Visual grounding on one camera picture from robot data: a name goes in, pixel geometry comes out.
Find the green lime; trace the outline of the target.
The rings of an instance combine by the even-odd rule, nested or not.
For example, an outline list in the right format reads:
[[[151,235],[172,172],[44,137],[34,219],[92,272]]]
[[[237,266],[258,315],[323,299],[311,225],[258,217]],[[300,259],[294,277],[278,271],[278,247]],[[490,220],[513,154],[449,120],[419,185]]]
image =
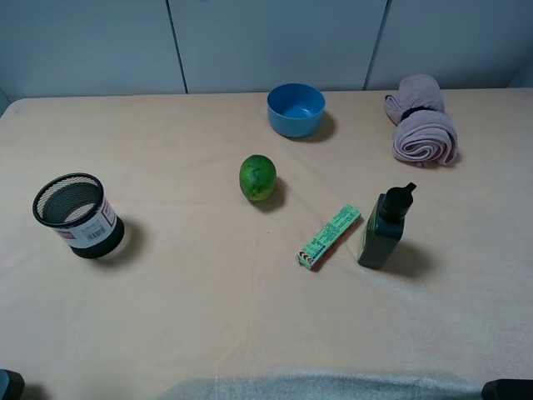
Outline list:
[[[251,202],[267,200],[276,187],[276,167],[270,158],[251,155],[244,160],[239,171],[239,186]]]

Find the black mesh pen cup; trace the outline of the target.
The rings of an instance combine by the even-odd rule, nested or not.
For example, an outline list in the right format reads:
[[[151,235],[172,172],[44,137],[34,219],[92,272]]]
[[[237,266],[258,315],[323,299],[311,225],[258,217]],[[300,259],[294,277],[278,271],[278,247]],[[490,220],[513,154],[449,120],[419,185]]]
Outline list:
[[[102,183],[87,173],[69,173],[47,183],[34,198],[32,213],[80,258],[108,255],[125,233]]]

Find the dark green pump bottle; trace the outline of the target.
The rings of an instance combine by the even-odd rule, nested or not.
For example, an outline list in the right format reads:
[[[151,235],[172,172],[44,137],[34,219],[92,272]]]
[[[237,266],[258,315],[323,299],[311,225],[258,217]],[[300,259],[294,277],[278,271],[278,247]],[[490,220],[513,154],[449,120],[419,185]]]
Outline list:
[[[413,203],[413,182],[404,187],[392,187],[381,193],[361,236],[357,262],[366,268],[383,267],[400,242],[405,217]]]

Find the green chewing gum pack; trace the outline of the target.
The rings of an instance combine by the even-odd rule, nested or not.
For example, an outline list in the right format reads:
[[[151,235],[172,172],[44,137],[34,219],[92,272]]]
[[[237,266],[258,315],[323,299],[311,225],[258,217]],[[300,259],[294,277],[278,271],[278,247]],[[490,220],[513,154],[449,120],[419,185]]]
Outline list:
[[[352,205],[345,205],[296,253],[298,263],[309,271],[317,272],[342,239],[357,225],[361,212]]]

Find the blue plastic bowl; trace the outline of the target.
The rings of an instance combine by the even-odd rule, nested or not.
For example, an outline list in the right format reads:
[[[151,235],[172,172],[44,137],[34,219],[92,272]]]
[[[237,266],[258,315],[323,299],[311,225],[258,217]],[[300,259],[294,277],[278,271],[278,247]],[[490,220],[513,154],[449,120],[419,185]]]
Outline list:
[[[285,138],[306,138],[320,126],[326,99],[313,86],[291,82],[267,95],[267,118],[271,128]]]

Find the pink towel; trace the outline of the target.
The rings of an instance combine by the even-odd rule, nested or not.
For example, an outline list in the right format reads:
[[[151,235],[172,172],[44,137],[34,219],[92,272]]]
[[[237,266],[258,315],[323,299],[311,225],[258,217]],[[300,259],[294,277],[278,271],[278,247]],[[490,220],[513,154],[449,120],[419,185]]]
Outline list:
[[[398,93],[385,96],[384,108],[396,126],[395,159],[419,167],[428,163],[449,166],[456,160],[458,136],[433,77],[418,74],[402,79]]]

